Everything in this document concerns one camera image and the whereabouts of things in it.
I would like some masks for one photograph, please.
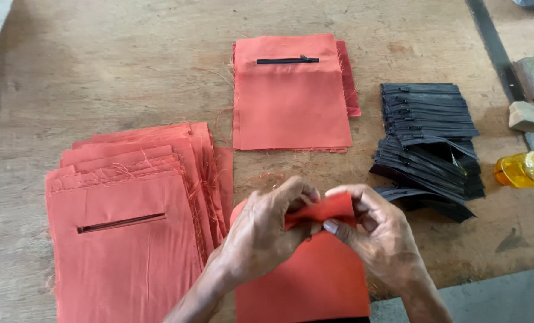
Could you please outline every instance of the concrete floor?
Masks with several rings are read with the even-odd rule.
[[[455,323],[534,323],[534,270],[439,290]],[[371,304],[372,323],[408,322],[400,298]]]

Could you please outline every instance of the fingernail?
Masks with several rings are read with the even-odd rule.
[[[311,194],[309,195],[309,198],[310,198],[311,201],[313,201],[313,202],[319,202],[319,200],[321,199],[321,196],[319,195],[319,192],[317,192],[317,191],[313,191],[313,192],[311,192]]]
[[[335,220],[326,220],[323,222],[323,226],[325,227],[325,230],[331,232],[332,234],[337,233],[337,229],[339,228],[339,224]]]

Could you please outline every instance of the forearm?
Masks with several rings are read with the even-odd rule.
[[[401,299],[411,323],[452,323],[433,280],[426,269],[419,268],[414,279],[401,290]]]
[[[233,288],[225,271],[213,262],[208,263],[187,294],[163,319],[163,323],[208,322],[221,298]]]

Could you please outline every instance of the red fabric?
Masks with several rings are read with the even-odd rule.
[[[58,322],[161,321],[227,234],[233,151],[204,122],[72,147],[46,177]]]
[[[235,149],[344,151],[353,144],[332,34],[238,40],[235,48]],[[320,62],[256,64],[300,55]]]
[[[353,202],[349,193],[341,193],[329,196],[320,203],[306,206],[305,208],[285,215],[285,229],[302,220],[323,222],[328,218],[336,218],[356,228]]]
[[[245,201],[233,210],[231,223]],[[287,214],[285,226],[299,220],[336,217],[355,226],[348,194]],[[304,322],[369,316],[369,293],[361,259],[331,233],[322,231],[302,243],[293,256],[269,274],[235,289],[237,322]]]
[[[344,40],[338,40],[336,44],[337,53],[339,53],[339,63],[341,65],[343,95],[345,96],[345,103],[347,104],[347,115],[350,117],[358,117],[361,115],[361,109],[359,109],[359,100],[357,97],[355,81],[353,80],[351,62],[349,61],[349,55],[347,55],[347,46],[345,45]]]

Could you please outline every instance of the wooden table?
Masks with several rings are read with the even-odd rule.
[[[534,55],[534,12],[488,0],[513,59]],[[44,176],[62,150],[92,133],[207,121],[230,133],[231,43],[264,34],[332,32],[347,43],[363,117],[350,121],[347,154],[236,152],[235,201],[285,178],[321,190],[349,182],[389,185],[368,174],[384,136],[379,84],[459,85],[481,136],[473,140],[487,197],[479,218],[456,224],[408,213],[438,287],[534,268],[534,188],[501,187],[498,158],[526,151],[508,129],[508,101],[463,0],[333,2],[227,0],[16,0],[0,41],[0,320],[53,322],[54,274]],[[277,176],[258,176],[266,173]],[[369,278],[374,299],[392,297]],[[217,321],[234,321],[232,295]]]

